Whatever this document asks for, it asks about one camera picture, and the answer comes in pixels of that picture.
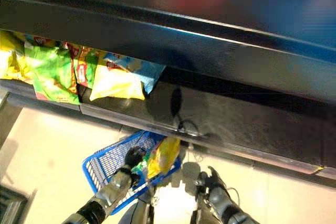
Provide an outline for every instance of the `plastic packaging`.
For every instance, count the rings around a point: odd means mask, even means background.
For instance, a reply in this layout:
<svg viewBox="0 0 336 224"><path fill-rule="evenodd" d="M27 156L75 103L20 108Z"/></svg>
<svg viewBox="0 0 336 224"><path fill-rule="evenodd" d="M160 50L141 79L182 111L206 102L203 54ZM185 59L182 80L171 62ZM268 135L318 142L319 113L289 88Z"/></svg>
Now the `plastic packaging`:
<svg viewBox="0 0 336 224"><path fill-rule="evenodd" d="M102 56L97 65L90 100L101 97L145 99L139 77Z"/></svg>
<svg viewBox="0 0 336 224"><path fill-rule="evenodd" d="M0 78L31 84L31 75L26 64L23 42L10 32L0 30Z"/></svg>
<svg viewBox="0 0 336 224"><path fill-rule="evenodd" d="M39 36L34 36L34 35L30 35L30 34L26 34L25 35L25 40L29 41L30 43L32 43L33 45L36 46L43 46L43 47L59 47L60 46L60 42L53 40L53 39L47 39L47 38L43 38L43 37L39 37Z"/></svg>
<svg viewBox="0 0 336 224"><path fill-rule="evenodd" d="M165 68L164 65L110 52L105 55L104 59L137 76L143 83L143 89L146 94L149 94L153 90L154 85Z"/></svg>
<svg viewBox="0 0 336 224"><path fill-rule="evenodd" d="M162 173L167 174L180 153L180 139L166 137L157 148L155 148L147 162L148 179Z"/></svg>
<svg viewBox="0 0 336 224"><path fill-rule="evenodd" d="M92 89L99 56L104 54L106 52L81 47L79 53L73 59L78 84Z"/></svg>
<svg viewBox="0 0 336 224"><path fill-rule="evenodd" d="M144 100L164 66L128 56L107 53L100 56L90 100L101 97Z"/></svg>
<svg viewBox="0 0 336 224"><path fill-rule="evenodd" d="M69 50L25 42L25 54L33 72L33 86L38 99L79 104Z"/></svg>

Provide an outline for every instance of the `store shelf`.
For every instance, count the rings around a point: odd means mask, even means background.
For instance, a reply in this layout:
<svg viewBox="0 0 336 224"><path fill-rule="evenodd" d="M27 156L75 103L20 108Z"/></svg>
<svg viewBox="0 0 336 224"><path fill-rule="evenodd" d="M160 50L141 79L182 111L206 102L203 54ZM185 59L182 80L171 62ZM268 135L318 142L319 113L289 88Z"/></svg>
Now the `store shelf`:
<svg viewBox="0 0 336 224"><path fill-rule="evenodd" d="M208 148L305 173L315 172L320 165L335 167L336 127L331 119L336 107L275 91L173 68L165 69L144 101L107 97L91 102L91 90L79 86L82 103L78 107L38 101L33 87L23 82L0 80L0 86L12 92L9 101L14 104L64 115L76 110L79 120L178 135Z"/></svg>
<svg viewBox="0 0 336 224"><path fill-rule="evenodd" d="M24 97L36 100L35 91L32 85L24 83L22 81L16 80L0 80L0 87L8 90L11 93L19 94ZM70 103L62 103L62 102L49 102L45 101L46 103L53 104L56 106L64 107L71 110L79 111L79 106L70 104Z"/></svg>
<svg viewBox="0 0 336 224"><path fill-rule="evenodd" d="M212 148L232 145L296 161L320 165L320 119L259 104L159 82L150 98L82 96L82 113L162 134L177 134L187 141ZM178 130L180 122L183 128Z"/></svg>
<svg viewBox="0 0 336 224"><path fill-rule="evenodd" d="M1 29L336 103L333 45L260 32L250 29L252 23L238 27L123 0L0 1Z"/></svg>

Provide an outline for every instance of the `yellow chip bag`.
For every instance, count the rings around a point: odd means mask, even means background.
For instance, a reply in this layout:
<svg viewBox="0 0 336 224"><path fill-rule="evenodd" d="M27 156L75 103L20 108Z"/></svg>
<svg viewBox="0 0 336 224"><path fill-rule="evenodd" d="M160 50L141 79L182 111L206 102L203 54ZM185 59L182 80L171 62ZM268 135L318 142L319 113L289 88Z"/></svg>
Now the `yellow chip bag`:
<svg viewBox="0 0 336 224"><path fill-rule="evenodd" d="M144 100L138 76L101 55L96 68L90 100L101 97L137 98Z"/></svg>
<svg viewBox="0 0 336 224"><path fill-rule="evenodd" d="M0 30L0 79L20 80L31 84L31 75L22 41Z"/></svg>
<svg viewBox="0 0 336 224"><path fill-rule="evenodd" d="M166 137L156 149L154 149L148 159L148 179L162 173L167 174L180 153L180 139Z"/></svg>

